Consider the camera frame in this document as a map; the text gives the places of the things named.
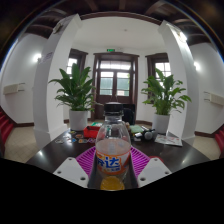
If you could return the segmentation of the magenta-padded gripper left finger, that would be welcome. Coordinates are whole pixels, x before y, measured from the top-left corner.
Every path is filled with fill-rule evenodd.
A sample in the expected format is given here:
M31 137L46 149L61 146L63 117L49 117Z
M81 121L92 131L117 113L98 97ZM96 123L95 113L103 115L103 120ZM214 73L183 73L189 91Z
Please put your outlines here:
M95 148L91 147L76 158L68 157L54 171L54 175L80 187L98 189L100 176L96 170Z

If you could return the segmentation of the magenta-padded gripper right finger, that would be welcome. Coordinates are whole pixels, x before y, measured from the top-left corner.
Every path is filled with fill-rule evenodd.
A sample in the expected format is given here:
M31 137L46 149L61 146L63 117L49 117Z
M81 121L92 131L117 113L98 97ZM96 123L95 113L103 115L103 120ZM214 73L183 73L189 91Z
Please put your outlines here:
M137 148L131 148L134 183L140 188L171 174L171 171L156 156L147 156Z

